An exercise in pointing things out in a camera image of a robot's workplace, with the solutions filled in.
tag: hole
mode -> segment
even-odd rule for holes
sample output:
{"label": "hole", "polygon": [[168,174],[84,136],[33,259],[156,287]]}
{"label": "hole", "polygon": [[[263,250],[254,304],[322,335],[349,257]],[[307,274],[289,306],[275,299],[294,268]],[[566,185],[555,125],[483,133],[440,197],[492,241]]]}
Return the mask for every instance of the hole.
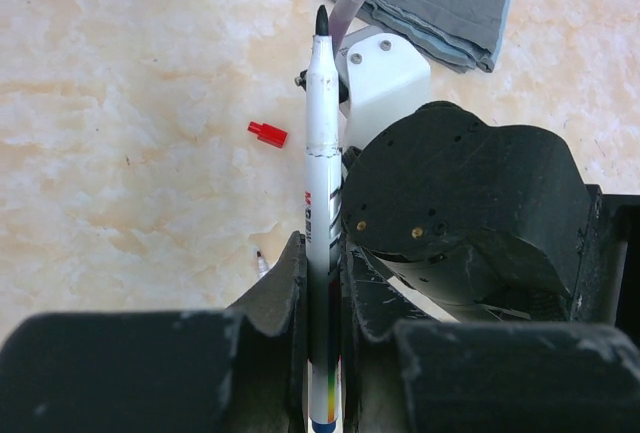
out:
{"label": "hole", "polygon": [[428,258],[427,261],[429,262],[430,265],[435,265],[436,263],[440,263],[446,259],[447,257],[442,253],[440,253],[439,255],[435,255],[435,256],[432,256],[431,258]]}
{"label": "hole", "polygon": [[447,226],[448,226],[448,225],[447,225],[447,223],[446,223],[446,222],[444,222],[444,221],[443,221],[443,222],[441,222],[441,223],[438,223],[438,224],[433,228],[433,232],[434,232],[436,235],[444,235],[444,234],[446,233],[446,231],[447,231]]}

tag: black 3d-printed part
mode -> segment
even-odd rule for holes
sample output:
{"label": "black 3d-printed part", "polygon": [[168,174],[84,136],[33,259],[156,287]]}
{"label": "black 3d-printed part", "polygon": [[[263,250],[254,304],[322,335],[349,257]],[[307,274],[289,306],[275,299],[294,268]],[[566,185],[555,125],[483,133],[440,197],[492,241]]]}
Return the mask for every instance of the black 3d-printed part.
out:
{"label": "black 3d-printed part", "polygon": [[566,319],[591,209],[560,137],[447,102],[381,132],[343,190],[354,241],[464,319]]}
{"label": "black 3d-printed part", "polygon": [[0,353],[0,431],[306,431],[306,259],[232,308],[30,318]]}
{"label": "black 3d-printed part", "polygon": [[440,323],[348,245],[344,431],[635,431],[640,353],[577,323]]}

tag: pen cap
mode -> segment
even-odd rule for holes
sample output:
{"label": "pen cap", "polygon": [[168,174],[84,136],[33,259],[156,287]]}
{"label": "pen cap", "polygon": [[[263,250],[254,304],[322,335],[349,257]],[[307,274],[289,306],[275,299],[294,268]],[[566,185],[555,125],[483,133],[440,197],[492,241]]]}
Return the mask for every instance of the pen cap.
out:
{"label": "pen cap", "polygon": [[280,128],[267,123],[256,123],[252,121],[247,128],[251,133],[258,135],[258,139],[276,148],[282,148],[287,140],[288,133]]}

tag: marker pen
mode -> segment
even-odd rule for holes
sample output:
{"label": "marker pen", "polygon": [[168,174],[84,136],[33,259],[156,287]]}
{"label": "marker pen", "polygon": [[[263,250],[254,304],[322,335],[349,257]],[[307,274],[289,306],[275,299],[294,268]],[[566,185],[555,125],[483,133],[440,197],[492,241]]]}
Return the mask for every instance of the marker pen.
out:
{"label": "marker pen", "polygon": [[318,9],[307,70],[306,255],[309,291],[309,412],[316,433],[336,428],[339,408],[340,206],[342,153],[338,133],[338,71],[329,20]]}

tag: marble surface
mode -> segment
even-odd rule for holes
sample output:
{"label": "marble surface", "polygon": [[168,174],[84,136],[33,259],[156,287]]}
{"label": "marble surface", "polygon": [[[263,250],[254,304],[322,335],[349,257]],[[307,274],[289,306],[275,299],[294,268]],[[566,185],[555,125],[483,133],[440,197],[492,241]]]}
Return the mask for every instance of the marble surface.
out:
{"label": "marble surface", "polygon": [[[254,248],[273,262],[303,228],[293,78],[323,1],[1,0],[0,338],[40,311],[224,307],[258,279]],[[496,71],[433,64],[434,96],[551,129],[586,182],[640,194],[639,4],[513,0]]]}

